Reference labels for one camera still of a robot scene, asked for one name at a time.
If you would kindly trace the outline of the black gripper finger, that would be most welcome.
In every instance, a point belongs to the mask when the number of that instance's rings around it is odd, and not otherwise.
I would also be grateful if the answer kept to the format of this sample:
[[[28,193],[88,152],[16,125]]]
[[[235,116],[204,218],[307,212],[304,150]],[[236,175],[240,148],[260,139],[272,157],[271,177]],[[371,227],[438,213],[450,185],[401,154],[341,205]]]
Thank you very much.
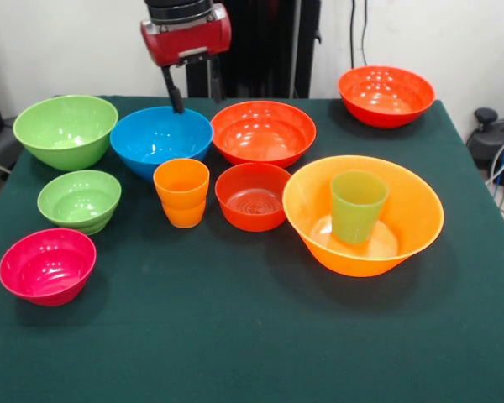
[[[180,89],[175,85],[171,76],[171,68],[169,66],[162,66],[162,75],[164,77],[165,86],[171,100],[171,106],[174,113],[184,113],[184,106]]]
[[[209,61],[209,76],[211,97],[216,103],[220,103],[225,99],[225,96],[223,94],[223,82],[221,77],[219,58],[217,56],[213,56]]]

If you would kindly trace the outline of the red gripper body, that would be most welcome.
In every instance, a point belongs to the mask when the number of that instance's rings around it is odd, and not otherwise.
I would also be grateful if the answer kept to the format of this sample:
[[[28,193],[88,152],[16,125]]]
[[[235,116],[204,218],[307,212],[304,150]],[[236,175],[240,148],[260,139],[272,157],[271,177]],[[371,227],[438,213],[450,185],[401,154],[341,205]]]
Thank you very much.
[[[159,66],[182,65],[230,48],[232,27],[222,3],[147,3],[140,32]]]

